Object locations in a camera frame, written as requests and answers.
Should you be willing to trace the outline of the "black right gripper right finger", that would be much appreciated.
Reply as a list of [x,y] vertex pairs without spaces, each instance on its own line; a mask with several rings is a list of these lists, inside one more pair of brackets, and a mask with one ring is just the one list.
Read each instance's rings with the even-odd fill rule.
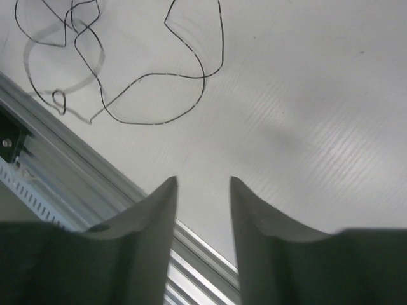
[[230,208],[243,304],[405,304],[406,231],[327,234],[274,208],[239,178]]

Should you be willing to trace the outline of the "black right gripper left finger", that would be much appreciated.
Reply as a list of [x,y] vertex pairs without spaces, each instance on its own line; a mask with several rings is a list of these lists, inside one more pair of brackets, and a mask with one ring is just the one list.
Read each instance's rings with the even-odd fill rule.
[[163,304],[177,179],[85,232],[1,224],[2,304]]

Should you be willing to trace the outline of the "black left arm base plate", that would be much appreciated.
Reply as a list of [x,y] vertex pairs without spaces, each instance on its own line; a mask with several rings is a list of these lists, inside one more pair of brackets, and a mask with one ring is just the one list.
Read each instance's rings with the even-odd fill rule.
[[30,135],[27,127],[11,112],[1,106],[1,158],[7,163],[14,163],[24,150],[26,136]]

